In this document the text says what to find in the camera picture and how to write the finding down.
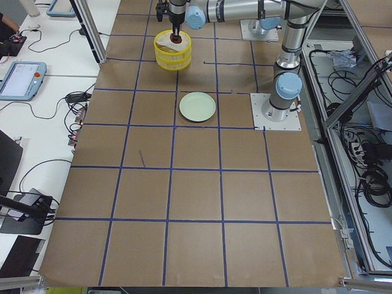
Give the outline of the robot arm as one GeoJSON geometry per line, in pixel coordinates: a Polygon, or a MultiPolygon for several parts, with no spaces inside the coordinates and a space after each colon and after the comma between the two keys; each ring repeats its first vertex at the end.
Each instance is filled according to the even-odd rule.
{"type": "Polygon", "coordinates": [[[307,29],[308,16],[303,2],[296,1],[159,1],[156,17],[168,16],[172,24],[171,39],[181,41],[183,23],[201,29],[207,23],[240,20],[250,34],[266,39],[280,23],[286,24],[281,52],[274,63],[274,92],[262,105],[264,117],[282,122],[299,96],[303,83],[295,72],[307,29]]]}

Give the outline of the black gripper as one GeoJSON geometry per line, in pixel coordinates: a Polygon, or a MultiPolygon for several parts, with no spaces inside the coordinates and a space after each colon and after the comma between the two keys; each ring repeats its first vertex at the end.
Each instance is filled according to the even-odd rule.
{"type": "Polygon", "coordinates": [[[162,22],[164,15],[168,15],[169,21],[173,26],[173,37],[180,36],[181,25],[184,23],[186,13],[186,0],[159,0],[156,4],[156,17],[158,22],[162,22]]]}

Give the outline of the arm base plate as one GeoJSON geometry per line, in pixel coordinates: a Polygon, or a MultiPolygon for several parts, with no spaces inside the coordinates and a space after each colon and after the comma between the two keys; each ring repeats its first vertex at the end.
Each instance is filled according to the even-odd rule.
{"type": "Polygon", "coordinates": [[[278,110],[270,104],[268,93],[250,93],[255,130],[301,131],[295,100],[290,108],[278,110]]]}

